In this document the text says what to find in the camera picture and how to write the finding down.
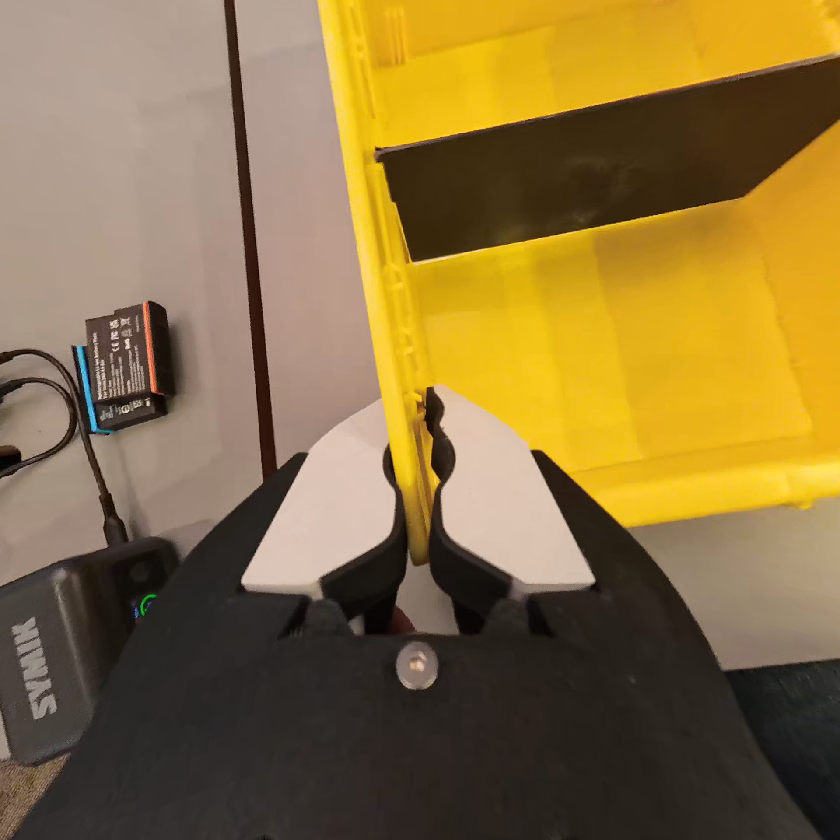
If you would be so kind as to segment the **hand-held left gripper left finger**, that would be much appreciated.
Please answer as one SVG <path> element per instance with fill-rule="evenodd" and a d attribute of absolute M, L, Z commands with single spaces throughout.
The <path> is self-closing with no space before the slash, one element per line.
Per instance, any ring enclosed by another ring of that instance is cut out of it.
<path fill-rule="evenodd" d="M 243 590 L 338 604 L 352 627 L 387 633 L 408 562 L 382 400 L 305 454 L 243 576 Z"/>

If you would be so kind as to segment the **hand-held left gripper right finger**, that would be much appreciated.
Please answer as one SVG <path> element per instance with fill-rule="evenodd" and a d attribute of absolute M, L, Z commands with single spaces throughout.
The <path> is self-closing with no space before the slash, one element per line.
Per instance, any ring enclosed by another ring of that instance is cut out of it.
<path fill-rule="evenodd" d="M 446 387 L 427 389 L 425 424 L 438 484 L 428 564 L 462 634 L 499 603 L 579 592 L 595 576 L 526 441 Z"/>

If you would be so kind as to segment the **yellow plastic bin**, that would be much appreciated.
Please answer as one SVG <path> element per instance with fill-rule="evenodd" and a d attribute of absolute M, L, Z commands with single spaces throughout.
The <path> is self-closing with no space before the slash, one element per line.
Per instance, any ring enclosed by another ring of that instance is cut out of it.
<path fill-rule="evenodd" d="M 409 543 L 446 385 L 625 526 L 838 495 L 838 122 L 745 197 L 413 262 L 377 150 L 838 54 L 838 2 L 318 2 Z"/>

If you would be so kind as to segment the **black battery blue edge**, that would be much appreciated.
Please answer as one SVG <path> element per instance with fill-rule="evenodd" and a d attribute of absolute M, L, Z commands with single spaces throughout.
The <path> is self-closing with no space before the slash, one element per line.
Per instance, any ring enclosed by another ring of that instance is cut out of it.
<path fill-rule="evenodd" d="M 70 352 L 80 394 L 82 425 L 87 434 L 111 435 L 168 415 L 166 398 L 156 394 L 94 402 L 86 349 L 71 345 Z"/>

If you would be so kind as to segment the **black battery orange edge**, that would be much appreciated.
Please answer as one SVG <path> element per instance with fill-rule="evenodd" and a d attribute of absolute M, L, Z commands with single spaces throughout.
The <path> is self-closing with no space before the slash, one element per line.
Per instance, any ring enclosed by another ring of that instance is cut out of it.
<path fill-rule="evenodd" d="M 95 403 L 176 395 L 167 310 L 155 301 L 86 321 L 87 367 Z"/>

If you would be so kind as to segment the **black battery charger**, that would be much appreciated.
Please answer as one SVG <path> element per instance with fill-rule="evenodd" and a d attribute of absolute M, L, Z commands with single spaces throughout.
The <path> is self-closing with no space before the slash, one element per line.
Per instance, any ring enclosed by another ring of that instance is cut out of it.
<path fill-rule="evenodd" d="M 132 631 L 179 564 L 143 538 L 53 563 L 1 589 L 2 724 L 12 760 L 71 751 Z"/>

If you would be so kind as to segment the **black bin divider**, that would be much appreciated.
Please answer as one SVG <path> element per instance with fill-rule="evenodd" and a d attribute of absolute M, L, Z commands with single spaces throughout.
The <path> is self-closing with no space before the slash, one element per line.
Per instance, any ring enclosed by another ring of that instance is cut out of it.
<path fill-rule="evenodd" d="M 838 54 L 377 150 L 413 262 L 748 195 L 839 117 Z"/>

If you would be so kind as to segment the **dark trousers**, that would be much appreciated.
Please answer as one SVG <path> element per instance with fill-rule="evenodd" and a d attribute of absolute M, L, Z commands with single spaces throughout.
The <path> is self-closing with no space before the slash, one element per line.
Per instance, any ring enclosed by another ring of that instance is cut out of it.
<path fill-rule="evenodd" d="M 839 660 L 726 672 L 785 789 L 823 838 L 839 838 Z"/>

